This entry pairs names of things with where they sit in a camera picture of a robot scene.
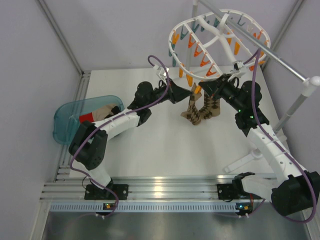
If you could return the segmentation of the orange clothes peg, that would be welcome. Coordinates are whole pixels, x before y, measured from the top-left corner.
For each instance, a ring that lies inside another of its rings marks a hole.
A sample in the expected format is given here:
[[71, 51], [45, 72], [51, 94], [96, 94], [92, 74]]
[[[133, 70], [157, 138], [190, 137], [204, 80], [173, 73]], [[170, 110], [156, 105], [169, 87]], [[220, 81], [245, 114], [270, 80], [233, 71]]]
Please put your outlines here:
[[194, 100], [197, 101], [202, 96], [202, 87], [199, 85], [194, 85]]

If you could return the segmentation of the brown checkered sock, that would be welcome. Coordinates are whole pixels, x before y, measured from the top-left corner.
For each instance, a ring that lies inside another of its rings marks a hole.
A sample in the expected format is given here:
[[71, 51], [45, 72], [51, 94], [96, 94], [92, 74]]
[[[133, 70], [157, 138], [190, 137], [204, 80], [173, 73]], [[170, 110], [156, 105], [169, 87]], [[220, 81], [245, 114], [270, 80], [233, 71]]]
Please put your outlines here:
[[196, 83], [193, 84], [191, 91], [193, 92], [192, 95], [189, 96], [188, 101], [188, 108], [186, 111], [180, 114], [181, 117], [187, 119], [192, 125], [196, 126], [201, 122], [201, 114], [196, 107], [196, 101], [200, 99], [202, 94], [196, 93], [197, 85]]
[[204, 120], [209, 120], [221, 114], [220, 99], [212, 99], [210, 96], [205, 95], [203, 106], [199, 110], [200, 116]]

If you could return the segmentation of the white round clip hanger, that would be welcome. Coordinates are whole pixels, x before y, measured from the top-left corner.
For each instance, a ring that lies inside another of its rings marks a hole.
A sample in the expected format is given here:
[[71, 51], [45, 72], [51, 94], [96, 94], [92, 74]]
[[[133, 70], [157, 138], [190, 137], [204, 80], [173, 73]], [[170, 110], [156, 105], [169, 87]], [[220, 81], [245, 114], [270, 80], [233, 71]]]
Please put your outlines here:
[[237, 61], [253, 70], [256, 48], [227, 25], [227, 20], [236, 20], [236, 25], [251, 37], [271, 46], [269, 34], [251, 16], [233, 9], [221, 12], [222, 16], [208, 12], [184, 20], [169, 34], [168, 55], [172, 65], [179, 68], [179, 77], [185, 76], [190, 86], [194, 80], [216, 80], [230, 74]]

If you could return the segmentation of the teal plastic basket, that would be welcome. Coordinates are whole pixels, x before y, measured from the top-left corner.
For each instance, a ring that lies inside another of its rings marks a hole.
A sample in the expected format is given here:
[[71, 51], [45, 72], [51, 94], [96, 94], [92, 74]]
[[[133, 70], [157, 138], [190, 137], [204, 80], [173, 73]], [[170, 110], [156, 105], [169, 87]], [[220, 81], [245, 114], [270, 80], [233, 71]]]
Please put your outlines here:
[[79, 117], [109, 104], [117, 105], [120, 110], [125, 109], [122, 100], [115, 95], [87, 98], [63, 104], [54, 114], [54, 140], [61, 145], [69, 145], [79, 128]]

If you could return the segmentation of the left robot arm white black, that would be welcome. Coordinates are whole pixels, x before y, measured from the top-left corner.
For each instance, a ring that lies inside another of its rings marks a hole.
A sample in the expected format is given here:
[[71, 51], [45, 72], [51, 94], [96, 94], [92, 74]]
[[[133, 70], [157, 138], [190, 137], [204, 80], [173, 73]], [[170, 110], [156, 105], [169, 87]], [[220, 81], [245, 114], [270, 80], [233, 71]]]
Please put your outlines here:
[[131, 128], [144, 124], [151, 116], [150, 108], [164, 101], [176, 104], [192, 95], [188, 89], [176, 85], [172, 79], [168, 83], [159, 81], [153, 88], [148, 81], [137, 86], [132, 103], [123, 111], [104, 120], [80, 124], [70, 146], [72, 155], [70, 168], [87, 176], [95, 192], [103, 199], [113, 194], [113, 180], [103, 166], [107, 142], [113, 137]]

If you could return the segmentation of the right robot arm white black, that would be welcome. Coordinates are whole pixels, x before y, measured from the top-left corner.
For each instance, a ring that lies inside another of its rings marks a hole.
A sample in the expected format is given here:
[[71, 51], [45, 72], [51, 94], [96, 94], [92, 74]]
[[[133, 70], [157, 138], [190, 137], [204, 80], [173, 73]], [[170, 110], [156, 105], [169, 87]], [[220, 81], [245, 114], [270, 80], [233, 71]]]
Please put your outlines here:
[[311, 208], [315, 214], [319, 194], [320, 175], [309, 172], [286, 150], [276, 136], [269, 120], [259, 108], [261, 87], [255, 81], [238, 86], [237, 77], [224, 74], [216, 80], [201, 81], [199, 86], [212, 100], [225, 100], [237, 113], [235, 123], [252, 142], [276, 176], [276, 181], [258, 177], [253, 172], [240, 173], [232, 180], [238, 198], [250, 194], [271, 202], [282, 216]]

